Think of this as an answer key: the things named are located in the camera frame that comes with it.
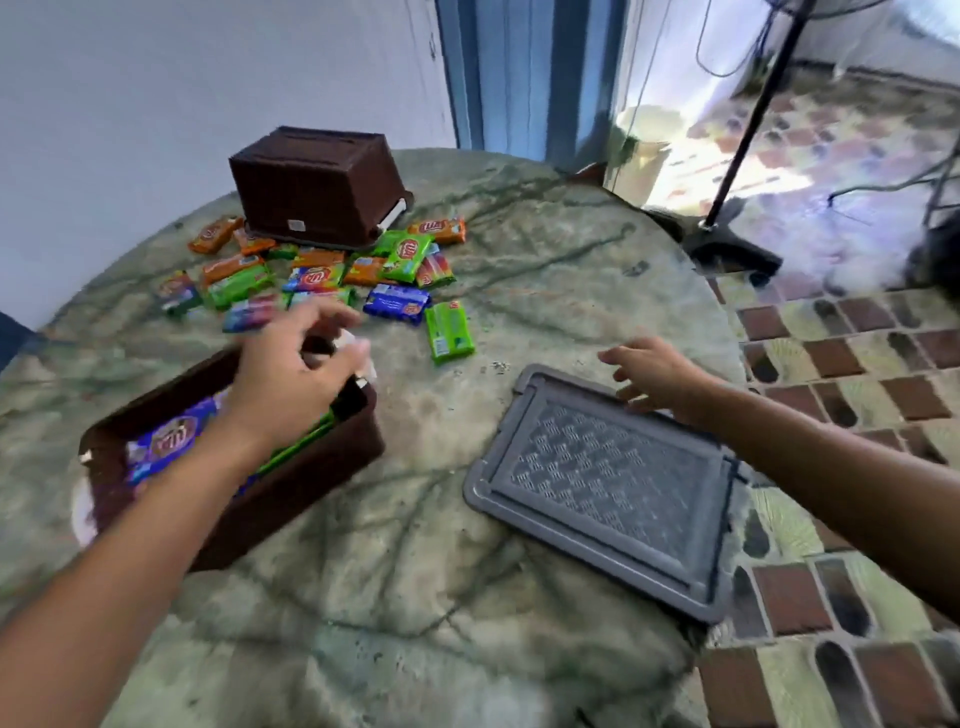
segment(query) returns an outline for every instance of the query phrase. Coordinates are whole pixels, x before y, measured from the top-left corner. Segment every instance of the round table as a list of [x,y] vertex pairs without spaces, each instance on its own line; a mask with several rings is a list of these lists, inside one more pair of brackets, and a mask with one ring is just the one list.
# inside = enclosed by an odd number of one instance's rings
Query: round table
[[[611,383],[595,353],[643,326],[742,383],[707,283],[603,189],[481,152],[396,153],[413,215],[463,215],[448,249],[474,356],[434,366],[422,330],[369,320],[386,454],[221,572],[189,576],[107,726],[653,725],[703,639],[657,604],[464,502],[532,362]],[[120,258],[0,376],[0,597],[77,552],[76,448],[96,420],[223,347],[211,312],[166,320],[157,284],[227,195]]]

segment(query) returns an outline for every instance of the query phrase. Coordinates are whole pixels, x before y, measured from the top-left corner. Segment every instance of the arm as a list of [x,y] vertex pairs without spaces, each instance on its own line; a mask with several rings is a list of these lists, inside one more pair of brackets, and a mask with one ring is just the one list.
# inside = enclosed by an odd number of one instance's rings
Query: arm
[[768,475],[904,586],[960,619],[960,473],[731,387],[662,339],[600,353],[636,411],[671,409]]
[[99,725],[236,489],[363,368],[366,343],[304,365],[318,318],[332,337],[359,315],[316,298],[248,341],[224,414],[0,633],[0,725]]

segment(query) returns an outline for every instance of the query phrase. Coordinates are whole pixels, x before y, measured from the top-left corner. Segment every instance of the brown storage box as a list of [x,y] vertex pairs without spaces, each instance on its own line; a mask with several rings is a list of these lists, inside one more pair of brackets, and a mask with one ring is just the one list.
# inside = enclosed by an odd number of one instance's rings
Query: brown storage box
[[230,158],[252,234],[364,250],[403,189],[387,137],[279,127]]
[[[307,337],[303,350],[332,352],[324,339],[315,336]],[[89,451],[92,456],[86,463],[87,474],[93,515],[101,532],[133,503],[133,488],[125,482],[127,442],[222,390],[233,382],[239,361],[239,347],[224,349],[84,433],[80,453]],[[376,393],[370,384],[345,387],[333,404],[334,414],[343,421],[235,498],[190,570],[225,569],[383,454],[383,439],[373,418],[375,407]]]

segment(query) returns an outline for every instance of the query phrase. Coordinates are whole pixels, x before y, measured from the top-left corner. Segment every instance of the white wall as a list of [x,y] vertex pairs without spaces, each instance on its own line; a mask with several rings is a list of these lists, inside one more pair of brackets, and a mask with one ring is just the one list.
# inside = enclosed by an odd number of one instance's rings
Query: white wall
[[960,85],[960,50],[931,37],[906,34],[892,2],[811,22],[800,38],[796,57]]
[[[696,62],[697,39],[708,5],[708,0],[630,0],[617,77],[617,111],[637,104],[642,91],[641,104],[677,110],[692,124],[736,91],[748,63],[729,78],[718,79]],[[718,74],[733,71],[750,52],[769,11],[764,0],[713,0],[700,51],[703,65]],[[644,87],[648,68],[650,78]]]
[[280,124],[455,146],[433,0],[6,0],[0,311],[44,324]]

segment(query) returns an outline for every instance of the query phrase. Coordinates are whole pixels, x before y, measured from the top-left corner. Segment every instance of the floor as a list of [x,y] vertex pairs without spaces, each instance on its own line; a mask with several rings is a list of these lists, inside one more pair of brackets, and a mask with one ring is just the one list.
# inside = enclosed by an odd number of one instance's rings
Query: floor
[[[649,201],[704,213],[750,100],[675,145]],[[779,95],[734,194],[734,229],[783,255],[762,287],[722,264],[704,274],[730,316],[751,386],[884,446],[960,468],[960,314],[905,288],[926,185],[899,182],[942,158],[960,96],[801,69]],[[955,190],[948,194],[956,200]],[[946,725],[960,710],[953,625],[853,551],[773,483],[752,490],[747,568],[730,618],[678,698],[674,725]]]

